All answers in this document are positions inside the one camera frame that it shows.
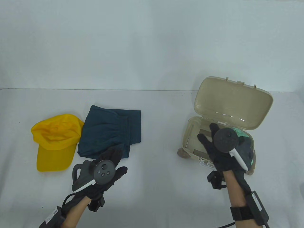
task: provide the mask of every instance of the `cap brim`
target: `cap brim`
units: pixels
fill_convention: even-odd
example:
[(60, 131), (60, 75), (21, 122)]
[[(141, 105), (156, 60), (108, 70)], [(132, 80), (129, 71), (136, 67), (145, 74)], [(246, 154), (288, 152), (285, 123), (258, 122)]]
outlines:
[(40, 172), (54, 172), (67, 169), (73, 161), (76, 145), (62, 150), (46, 150), (39, 145), (37, 170)]

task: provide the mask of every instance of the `black cable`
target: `black cable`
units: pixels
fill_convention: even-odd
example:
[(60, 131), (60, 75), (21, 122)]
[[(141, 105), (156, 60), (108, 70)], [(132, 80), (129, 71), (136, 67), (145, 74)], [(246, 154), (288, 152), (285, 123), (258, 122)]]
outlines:
[(230, 227), (230, 226), (232, 226), (234, 224), (235, 224), (235, 222), (232, 222), (230, 224), (227, 224), (227, 225), (224, 225), (224, 226), (221, 226), (221, 227), (217, 227), (217, 228), (227, 228), (227, 227)]
[(75, 193), (72, 193), (72, 194), (68, 195), (68, 196), (65, 198), (65, 200), (63, 201), (63, 204), (62, 204), (61, 208), (63, 208), (63, 206), (64, 206), (65, 203), (67, 202), (68, 198), (70, 198), (72, 195), (75, 195)]

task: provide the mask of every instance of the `open box lid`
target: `open box lid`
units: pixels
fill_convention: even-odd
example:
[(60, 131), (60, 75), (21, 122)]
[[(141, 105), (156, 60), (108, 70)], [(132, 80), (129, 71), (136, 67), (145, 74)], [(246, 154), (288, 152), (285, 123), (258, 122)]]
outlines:
[(197, 92), (194, 110), (204, 118), (253, 130), (262, 123), (272, 102), (271, 94), (256, 85), (207, 77)]

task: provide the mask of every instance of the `white table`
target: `white table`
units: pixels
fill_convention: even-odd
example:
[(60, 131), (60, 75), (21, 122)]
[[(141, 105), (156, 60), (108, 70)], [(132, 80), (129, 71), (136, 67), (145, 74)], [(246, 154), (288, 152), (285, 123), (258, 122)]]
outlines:
[[(3, 89), (0, 91), (0, 227), (38, 227), (71, 193), (75, 153), (65, 171), (36, 170), (38, 144), (31, 127), (55, 115), (85, 120), (92, 104), (142, 111), (142, 141), (120, 162), (128, 173), (105, 194), (81, 227), (213, 228), (232, 222), (226, 189), (207, 182), (210, 170), (177, 156), (196, 92)], [(272, 93), (274, 103), (251, 131), (257, 165), (246, 177), (270, 216), (271, 227), (304, 224), (304, 105), (293, 93)]]

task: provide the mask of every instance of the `hand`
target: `hand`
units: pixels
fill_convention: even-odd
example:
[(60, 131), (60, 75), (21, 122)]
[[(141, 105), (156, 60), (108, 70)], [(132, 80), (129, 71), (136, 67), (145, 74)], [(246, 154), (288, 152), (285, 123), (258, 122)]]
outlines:
[[(96, 165), (98, 162), (100, 162), (102, 160), (111, 160), (115, 164), (115, 167), (117, 167), (118, 163), (121, 160), (122, 155), (123, 155), (123, 151), (121, 149), (119, 149), (118, 146), (114, 146), (114, 147), (110, 147), (107, 151), (102, 153), (102, 155), (99, 157), (99, 159), (93, 160), (92, 162), (95, 163), (95, 165)], [(116, 170), (115, 176), (109, 183), (107, 183), (105, 185), (98, 185), (98, 184), (90, 185), (90, 186), (86, 187), (85, 189), (77, 192), (75, 194), (74, 198), (62, 207), (62, 209), (61, 209), (62, 213), (67, 214), (71, 210), (72, 207), (76, 206), (86, 196), (91, 200), (101, 198), (103, 193), (105, 191), (107, 191), (112, 185), (114, 185), (115, 181), (117, 181), (124, 174), (127, 173), (127, 170), (128, 170), (128, 168), (125, 166), (120, 167)]]
[[(215, 133), (219, 130), (219, 126), (215, 123), (212, 123), (210, 124), (210, 130), (213, 140)], [(229, 153), (223, 153), (219, 151), (215, 147), (213, 142), (210, 142), (205, 135), (198, 134), (197, 138), (205, 147), (217, 171), (238, 170), (245, 172), (245, 170), (239, 165), (235, 157), (231, 157)], [(250, 138), (241, 136), (239, 137), (238, 144), (236, 146), (237, 152), (243, 158), (244, 162), (246, 163), (247, 167), (249, 167), (249, 169), (251, 167), (251, 161), (253, 158), (253, 152), (250, 148), (250, 145), (251, 145)]]
[[(118, 163), (121, 160), (122, 155), (123, 155), (122, 150), (116, 149), (116, 147), (110, 147), (107, 151), (105, 151), (100, 156), (99, 159), (96, 159), (93, 162), (95, 163), (95, 165), (97, 165), (97, 163), (102, 160), (111, 160), (114, 163), (115, 167), (117, 167)], [(124, 174), (127, 173), (127, 170), (128, 170), (128, 168), (125, 166), (120, 167), (116, 170), (115, 176), (109, 183), (107, 183), (105, 185), (98, 185), (98, 184), (90, 185), (78, 193), (80, 193), (82, 195), (84, 194), (92, 200), (99, 199), (105, 191), (107, 191), (112, 185), (114, 185), (115, 181), (117, 181)]]

